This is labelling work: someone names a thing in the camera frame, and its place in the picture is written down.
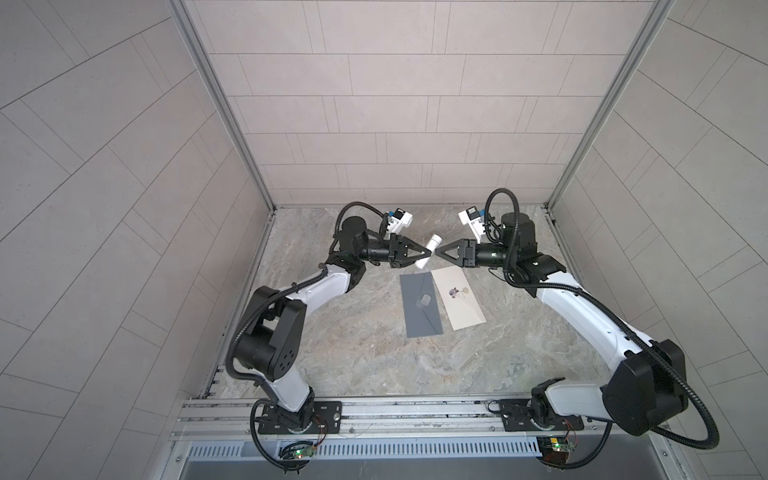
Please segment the white glue stick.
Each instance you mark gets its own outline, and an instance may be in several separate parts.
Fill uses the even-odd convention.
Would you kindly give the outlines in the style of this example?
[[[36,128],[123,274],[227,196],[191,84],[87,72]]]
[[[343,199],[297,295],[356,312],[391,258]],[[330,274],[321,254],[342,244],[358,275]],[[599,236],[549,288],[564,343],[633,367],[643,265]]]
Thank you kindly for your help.
[[[425,268],[432,254],[434,253],[436,248],[440,246],[441,243],[442,243],[442,238],[439,235],[433,234],[431,236],[428,243],[426,244],[426,249],[430,252],[430,255],[428,257],[419,259],[418,261],[415,262],[415,265],[418,269],[422,270]]]

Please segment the cream envelope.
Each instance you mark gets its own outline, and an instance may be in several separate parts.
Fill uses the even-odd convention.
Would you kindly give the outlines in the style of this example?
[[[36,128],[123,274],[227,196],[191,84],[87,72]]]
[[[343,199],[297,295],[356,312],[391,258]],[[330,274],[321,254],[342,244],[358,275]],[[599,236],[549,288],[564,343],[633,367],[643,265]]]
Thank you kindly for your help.
[[[433,270],[432,276],[454,331],[486,322],[479,302],[460,267],[450,266]]]

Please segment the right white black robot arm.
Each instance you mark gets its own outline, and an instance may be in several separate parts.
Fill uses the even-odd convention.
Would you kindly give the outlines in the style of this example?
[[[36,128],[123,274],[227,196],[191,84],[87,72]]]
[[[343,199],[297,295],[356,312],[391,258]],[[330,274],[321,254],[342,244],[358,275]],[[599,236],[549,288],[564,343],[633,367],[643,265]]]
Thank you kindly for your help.
[[[688,408],[683,388],[631,338],[637,335],[680,376],[686,374],[682,350],[670,340],[657,342],[631,326],[617,326],[585,298],[562,263],[539,252],[535,225],[527,215],[503,215],[497,243],[483,242],[481,211],[471,207],[460,212],[459,219],[472,230],[472,238],[444,244],[436,255],[462,268],[510,266],[513,281],[563,317],[611,371],[604,385],[555,378],[534,387],[529,411],[537,427],[554,428],[562,417],[583,416],[610,420],[639,436]]]

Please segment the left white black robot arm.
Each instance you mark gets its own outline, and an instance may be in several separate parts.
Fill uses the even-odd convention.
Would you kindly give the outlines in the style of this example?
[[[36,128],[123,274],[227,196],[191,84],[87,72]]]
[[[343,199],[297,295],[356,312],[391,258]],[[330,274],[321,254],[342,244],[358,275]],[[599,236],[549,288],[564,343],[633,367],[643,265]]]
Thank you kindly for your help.
[[[352,291],[369,264],[404,268],[431,255],[428,247],[404,235],[368,229],[359,216],[343,220],[317,273],[282,289],[262,286],[251,294],[225,355],[227,375],[255,383],[287,412],[307,409],[314,392],[294,366],[307,316]]]

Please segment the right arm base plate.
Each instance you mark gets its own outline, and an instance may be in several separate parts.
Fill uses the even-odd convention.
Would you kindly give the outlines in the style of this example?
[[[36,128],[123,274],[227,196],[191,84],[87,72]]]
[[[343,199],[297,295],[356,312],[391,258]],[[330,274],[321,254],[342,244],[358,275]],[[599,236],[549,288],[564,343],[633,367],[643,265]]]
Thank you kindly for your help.
[[[560,416],[542,400],[501,399],[496,405],[494,412],[501,417],[506,432],[565,432],[584,429],[581,417]]]

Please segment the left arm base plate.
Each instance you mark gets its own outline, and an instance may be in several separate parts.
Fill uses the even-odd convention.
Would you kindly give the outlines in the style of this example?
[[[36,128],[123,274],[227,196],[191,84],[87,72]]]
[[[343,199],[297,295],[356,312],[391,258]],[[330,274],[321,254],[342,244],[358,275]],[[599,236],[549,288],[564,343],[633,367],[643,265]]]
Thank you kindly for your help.
[[[291,412],[277,405],[263,408],[257,417],[261,435],[337,434],[340,431],[343,404],[340,401],[313,401]]]

